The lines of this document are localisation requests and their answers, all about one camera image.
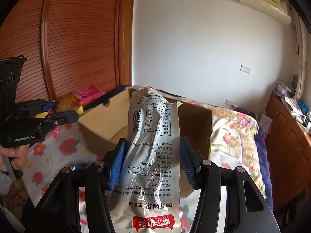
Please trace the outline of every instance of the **blue gripper pad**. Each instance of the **blue gripper pad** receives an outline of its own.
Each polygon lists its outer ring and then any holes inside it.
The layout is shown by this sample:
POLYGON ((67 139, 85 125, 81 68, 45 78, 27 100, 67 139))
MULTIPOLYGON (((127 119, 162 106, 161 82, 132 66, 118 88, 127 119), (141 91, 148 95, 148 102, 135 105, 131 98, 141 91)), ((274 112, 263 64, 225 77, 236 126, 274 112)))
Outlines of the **blue gripper pad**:
POLYGON ((42 109, 47 112, 49 109, 55 109, 57 104, 58 102, 47 103, 42 109))
POLYGON ((196 186, 196 170, 188 154, 189 149, 191 149, 191 147, 190 144, 188 143, 187 138, 180 137, 180 159, 183 164, 183 169, 185 171, 188 183, 194 189, 196 186))
POLYGON ((125 158, 125 149, 126 149, 126 140, 124 139, 123 141, 119 141, 117 144, 116 149, 119 147, 119 151, 115 157, 115 160, 112 164, 111 170, 110 170, 110 179, 108 186, 110 187, 111 190, 114 189, 114 187, 119 183, 120 179, 120 174, 121 174, 121 169, 123 165, 123 161, 125 158))

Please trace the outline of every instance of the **wooden louvered door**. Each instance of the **wooden louvered door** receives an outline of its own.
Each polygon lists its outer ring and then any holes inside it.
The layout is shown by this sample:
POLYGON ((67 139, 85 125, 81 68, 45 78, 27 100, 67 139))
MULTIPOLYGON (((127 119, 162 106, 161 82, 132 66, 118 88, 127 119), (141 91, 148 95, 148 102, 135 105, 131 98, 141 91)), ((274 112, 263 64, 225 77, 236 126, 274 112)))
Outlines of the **wooden louvered door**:
POLYGON ((20 0, 0 27, 0 58, 24 55, 16 101, 119 80, 120 0, 20 0))
POLYGON ((41 60, 40 22, 44 0, 20 0, 0 27, 0 59, 24 55, 16 101, 48 99, 41 60))
POLYGON ((103 91, 117 86, 116 1, 50 1, 47 43, 57 97, 91 84, 103 91))

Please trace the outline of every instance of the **white wall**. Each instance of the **white wall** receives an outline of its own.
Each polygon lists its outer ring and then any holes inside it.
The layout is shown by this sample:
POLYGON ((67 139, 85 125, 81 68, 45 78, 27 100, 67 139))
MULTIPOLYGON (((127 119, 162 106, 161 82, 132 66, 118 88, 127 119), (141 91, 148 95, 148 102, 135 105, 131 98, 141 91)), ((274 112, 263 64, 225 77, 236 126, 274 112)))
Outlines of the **white wall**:
POLYGON ((134 20, 134 84, 255 112, 278 79, 291 85, 292 29, 239 0, 136 0, 134 20))
POLYGON ((133 84, 133 81, 134 81, 134 69, 133 69, 133 63, 134 63, 134 32, 135 32, 135 12, 136 12, 136 3, 137 3, 137 0, 134 0, 134 5, 133 5, 133 31, 132 31, 132 85, 133 84))
POLYGON ((311 35, 308 35, 308 56, 306 62, 306 77, 304 85, 304 102, 311 107, 311 35))

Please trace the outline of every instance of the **electrical outlet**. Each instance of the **electrical outlet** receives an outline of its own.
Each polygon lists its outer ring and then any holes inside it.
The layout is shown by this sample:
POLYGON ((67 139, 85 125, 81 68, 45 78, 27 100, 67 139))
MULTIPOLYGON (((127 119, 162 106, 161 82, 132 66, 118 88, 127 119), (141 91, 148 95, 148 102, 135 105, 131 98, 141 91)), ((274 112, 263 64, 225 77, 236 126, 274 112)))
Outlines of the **electrical outlet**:
POLYGON ((228 105, 228 106, 238 106, 238 104, 237 103, 235 103, 234 101, 231 101, 231 100, 226 100, 226 105, 228 105))
POLYGON ((233 106, 234 104, 233 104, 233 101, 230 101, 230 100, 226 100, 226 105, 229 105, 229 106, 233 106))

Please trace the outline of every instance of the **wooden cabinet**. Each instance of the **wooden cabinet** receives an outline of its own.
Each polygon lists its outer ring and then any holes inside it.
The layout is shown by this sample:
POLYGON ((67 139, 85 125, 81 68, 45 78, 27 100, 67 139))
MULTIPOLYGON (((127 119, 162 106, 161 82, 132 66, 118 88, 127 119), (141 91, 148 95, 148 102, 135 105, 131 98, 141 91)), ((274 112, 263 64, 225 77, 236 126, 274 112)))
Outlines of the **wooden cabinet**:
POLYGON ((289 114, 283 103, 271 95, 266 115, 272 118, 266 148, 271 169, 274 209, 277 210, 309 190, 311 138, 289 114))

